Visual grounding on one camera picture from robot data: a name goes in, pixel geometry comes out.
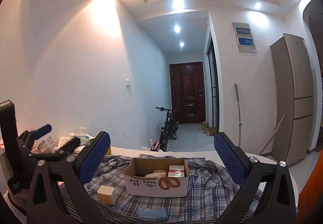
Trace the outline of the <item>left hand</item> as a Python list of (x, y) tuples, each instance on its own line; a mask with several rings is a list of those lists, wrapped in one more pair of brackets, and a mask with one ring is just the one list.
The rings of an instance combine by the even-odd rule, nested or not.
[(23, 210), (27, 210), (27, 203), (29, 197), (29, 190), (22, 188), (18, 193), (15, 195), (8, 190), (8, 195), (10, 196), (11, 200), (14, 202), (16, 206), (22, 208)]

